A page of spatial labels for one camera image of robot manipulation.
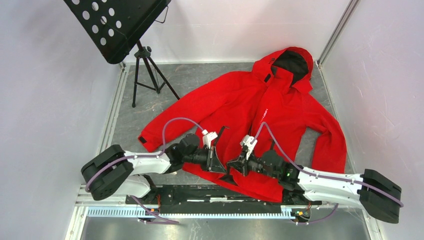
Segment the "red hooded jacket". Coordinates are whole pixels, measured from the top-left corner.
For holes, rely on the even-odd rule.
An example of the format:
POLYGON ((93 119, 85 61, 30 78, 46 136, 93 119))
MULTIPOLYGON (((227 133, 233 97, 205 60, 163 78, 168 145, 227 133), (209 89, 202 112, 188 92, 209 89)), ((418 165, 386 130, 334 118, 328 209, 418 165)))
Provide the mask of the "red hooded jacket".
POLYGON ((251 71, 231 71, 187 93, 156 116, 138 139, 154 152, 190 130, 223 130, 216 151, 225 164, 241 153, 241 140, 257 136, 254 154, 275 148, 294 160, 306 129, 319 133, 311 167, 344 173, 347 160, 345 136, 338 121, 311 95, 314 67, 311 54, 301 47, 287 47, 256 61, 251 71))

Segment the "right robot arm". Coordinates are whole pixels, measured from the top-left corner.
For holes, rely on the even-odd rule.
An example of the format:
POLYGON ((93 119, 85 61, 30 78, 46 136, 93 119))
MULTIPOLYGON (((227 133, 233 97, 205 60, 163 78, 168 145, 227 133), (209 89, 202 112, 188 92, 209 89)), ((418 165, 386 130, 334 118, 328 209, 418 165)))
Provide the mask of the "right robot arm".
POLYGON ((365 169, 362 174, 320 171, 289 163, 274 150, 266 151, 261 157, 243 151, 226 166, 221 179, 230 184, 236 183, 231 169, 243 176, 257 173, 276 179, 295 204, 306 200, 333 202, 362 208, 382 222, 399 223, 402 189, 374 169, 365 169))

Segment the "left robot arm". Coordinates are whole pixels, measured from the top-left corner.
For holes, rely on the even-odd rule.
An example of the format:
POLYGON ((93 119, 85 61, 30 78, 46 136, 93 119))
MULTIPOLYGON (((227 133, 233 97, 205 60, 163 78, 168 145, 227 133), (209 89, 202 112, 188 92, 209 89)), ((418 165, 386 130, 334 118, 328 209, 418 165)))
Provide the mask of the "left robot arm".
POLYGON ((188 134, 179 143, 166 148, 164 153, 134 153, 114 144, 86 163, 80 170, 86 182, 86 191, 95 201, 114 194, 132 195, 145 204, 153 203, 157 190, 149 174, 170 174, 182 169, 185 163, 195 164, 206 173, 226 173, 212 141, 215 132, 203 136, 188 134))

